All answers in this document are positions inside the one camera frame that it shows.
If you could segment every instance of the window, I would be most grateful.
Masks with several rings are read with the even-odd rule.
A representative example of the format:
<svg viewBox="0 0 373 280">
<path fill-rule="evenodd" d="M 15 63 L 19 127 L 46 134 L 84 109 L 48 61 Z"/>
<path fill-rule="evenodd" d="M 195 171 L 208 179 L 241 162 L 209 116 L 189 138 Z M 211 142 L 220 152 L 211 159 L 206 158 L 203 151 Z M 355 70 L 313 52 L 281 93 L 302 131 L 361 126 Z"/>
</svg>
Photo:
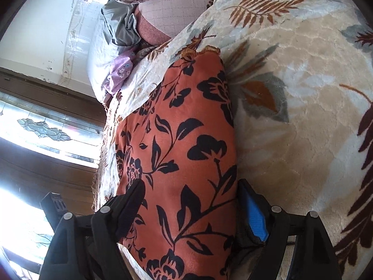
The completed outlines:
<svg viewBox="0 0 373 280">
<path fill-rule="evenodd" d="M 35 265 L 42 264 L 54 235 L 44 212 L 0 189 L 0 220 L 0 245 Z M 10 265 L 21 279 L 39 278 L 17 262 L 10 261 Z"/>
<path fill-rule="evenodd" d="M 103 130 L 0 92 L 0 137 L 54 158 L 97 168 Z"/>
</svg>

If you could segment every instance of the lavender floral cloth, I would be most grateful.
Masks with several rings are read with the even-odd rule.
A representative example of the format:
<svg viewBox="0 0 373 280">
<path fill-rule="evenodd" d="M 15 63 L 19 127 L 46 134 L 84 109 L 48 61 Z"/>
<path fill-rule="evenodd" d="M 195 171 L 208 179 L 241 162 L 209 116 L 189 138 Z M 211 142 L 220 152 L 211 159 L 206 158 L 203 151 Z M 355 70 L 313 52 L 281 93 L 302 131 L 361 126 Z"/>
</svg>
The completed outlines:
<svg viewBox="0 0 373 280">
<path fill-rule="evenodd" d="M 125 51 L 114 59 L 110 68 L 110 75 L 107 78 L 107 82 L 104 84 L 104 88 L 108 93 L 114 95 L 119 89 L 121 89 L 124 80 L 132 71 L 132 61 L 135 56 L 133 49 L 131 49 Z"/>
</svg>

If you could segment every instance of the white wall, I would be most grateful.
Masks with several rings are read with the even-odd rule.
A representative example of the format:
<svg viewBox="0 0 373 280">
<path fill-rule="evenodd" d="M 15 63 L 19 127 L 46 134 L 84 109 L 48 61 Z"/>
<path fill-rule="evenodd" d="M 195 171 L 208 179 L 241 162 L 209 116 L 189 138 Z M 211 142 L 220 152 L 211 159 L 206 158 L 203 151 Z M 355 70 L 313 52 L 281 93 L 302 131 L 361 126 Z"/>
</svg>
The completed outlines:
<svg viewBox="0 0 373 280">
<path fill-rule="evenodd" d="M 78 0 L 27 0 L 0 42 L 0 67 L 61 84 L 65 42 Z M 88 77 L 73 81 L 93 95 Z"/>
</svg>

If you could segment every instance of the screw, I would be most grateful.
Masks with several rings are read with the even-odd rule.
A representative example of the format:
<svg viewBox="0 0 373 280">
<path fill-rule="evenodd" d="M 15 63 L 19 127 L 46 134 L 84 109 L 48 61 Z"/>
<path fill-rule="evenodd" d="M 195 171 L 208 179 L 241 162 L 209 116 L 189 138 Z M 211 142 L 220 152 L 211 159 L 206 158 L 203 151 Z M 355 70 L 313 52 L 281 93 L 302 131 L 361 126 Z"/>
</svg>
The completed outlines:
<svg viewBox="0 0 373 280">
<path fill-rule="evenodd" d="M 317 217 L 318 217 L 318 213 L 315 212 L 314 210 L 311 210 L 311 211 L 310 211 L 310 216 L 311 216 L 312 218 L 317 218 Z"/>
<path fill-rule="evenodd" d="M 100 209 L 100 212 L 103 214 L 107 214 L 110 211 L 110 206 L 103 206 Z"/>
<path fill-rule="evenodd" d="M 70 220 L 70 219 L 72 218 L 72 213 L 66 213 L 66 214 L 64 214 L 64 215 L 63 215 L 63 218 L 64 218 L 65 220 Z"/>
<path fill-rule="evenodd" d="M 281 211 L 282 211 L 281 207 L 279 207 L 277 205 L 272 207 L 272 212 L 274 212 L 274 213 L 278 214 L 278 213 L 281 213 Z"/>
</svg>

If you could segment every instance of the blanket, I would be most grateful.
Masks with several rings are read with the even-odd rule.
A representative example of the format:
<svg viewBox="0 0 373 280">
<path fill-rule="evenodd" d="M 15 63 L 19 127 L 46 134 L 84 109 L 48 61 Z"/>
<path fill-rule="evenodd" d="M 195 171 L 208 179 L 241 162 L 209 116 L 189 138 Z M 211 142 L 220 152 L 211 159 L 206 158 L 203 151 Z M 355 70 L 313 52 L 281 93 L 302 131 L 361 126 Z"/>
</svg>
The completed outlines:
<svg viewBox="0 0 373 280">
<path fill-rule="evenodd" d="M 118 124 L 147 101 L 183 50 L 212 46 L 221 50 L 230 87 L 238 178 L 288 213 L 318 211 L 343 280 L 357 279 L 373 255 L 372 44 L 351 0 L 214 0 L 141 61 L 111 102 L 96 208 L 119 184 Z M 286 279 L 291 255 L 289 246 L 278 279 Z M 255 256 L 231 278 L 247 279 Z"/>
</svg>

